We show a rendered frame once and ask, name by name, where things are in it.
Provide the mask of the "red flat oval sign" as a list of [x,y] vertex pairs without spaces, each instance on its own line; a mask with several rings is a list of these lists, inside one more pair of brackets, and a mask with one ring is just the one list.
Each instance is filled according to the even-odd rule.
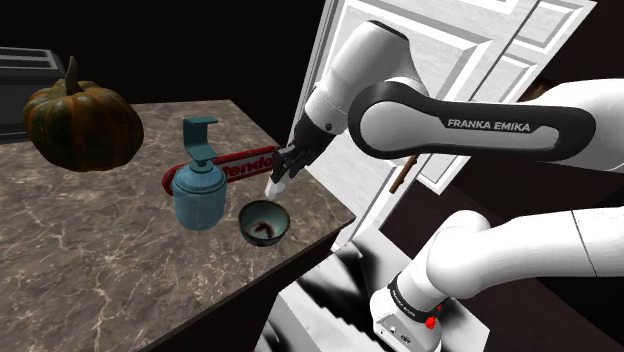
[[209,194],[227,183],[255,176],[273,169],[276,146],[265,146],[218,156],[204,143],[187,149],[191,160],[168,170],[162,178],[167,194]]

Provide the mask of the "grey-green bowl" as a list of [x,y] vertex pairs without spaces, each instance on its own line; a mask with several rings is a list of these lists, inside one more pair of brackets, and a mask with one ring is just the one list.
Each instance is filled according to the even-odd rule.
[[291,224],[286,209],[269,200],[257,200],[243,206],[238,221],[243,238],[257,247],[278,243]]

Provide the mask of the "blue soap dispenser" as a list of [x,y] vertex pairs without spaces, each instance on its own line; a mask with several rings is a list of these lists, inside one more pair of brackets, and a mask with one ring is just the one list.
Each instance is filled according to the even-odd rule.
[[208,126],[216,123],[213,117],[183,120],[183,145],[190,161],[178,167],[166,182],[176,219],[189,230],[207,230],[224,214],[227,179],[213,162],[217,154],[208,142]]

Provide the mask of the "black and white robot stand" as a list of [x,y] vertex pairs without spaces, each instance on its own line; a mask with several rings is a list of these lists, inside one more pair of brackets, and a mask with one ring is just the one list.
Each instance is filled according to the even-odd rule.
[[411,263],[390,239],[369,228],[284,288],[254,352],[395,352],[407,335],[377,335],[369,301]]

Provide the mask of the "white panelled door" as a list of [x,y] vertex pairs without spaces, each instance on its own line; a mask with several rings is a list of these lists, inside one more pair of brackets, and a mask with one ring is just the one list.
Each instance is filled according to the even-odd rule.
[[[299,98],[302,112],[330,60],[363,22],[378,20],[405,34],[418,74],[443,100],[516,101],[577,30],[597,0],[325,0]],[[336,137],[308,172],[356,216],[337,235],[340,248],[380,228],[409,187],[441,194],[468,159],[422,155],[395,193],[402,159],[375,160],[349,134]]]

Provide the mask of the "orange and green pumpkin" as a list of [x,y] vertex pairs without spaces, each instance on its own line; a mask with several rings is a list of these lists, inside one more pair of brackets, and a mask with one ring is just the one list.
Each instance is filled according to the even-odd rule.
[[144,140],[137,112],[117,92],[66,75],[33,93],[22,109],[26,133],[51,164],[73,171],[109,171],[129,163]]

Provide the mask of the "dark grey toaster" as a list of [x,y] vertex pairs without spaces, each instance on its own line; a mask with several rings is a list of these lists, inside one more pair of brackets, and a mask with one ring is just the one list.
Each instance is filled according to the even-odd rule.
[[65,74],[62,61],[50,50],[0,46],[0,144],[28,140],[24,105],[33,93]]

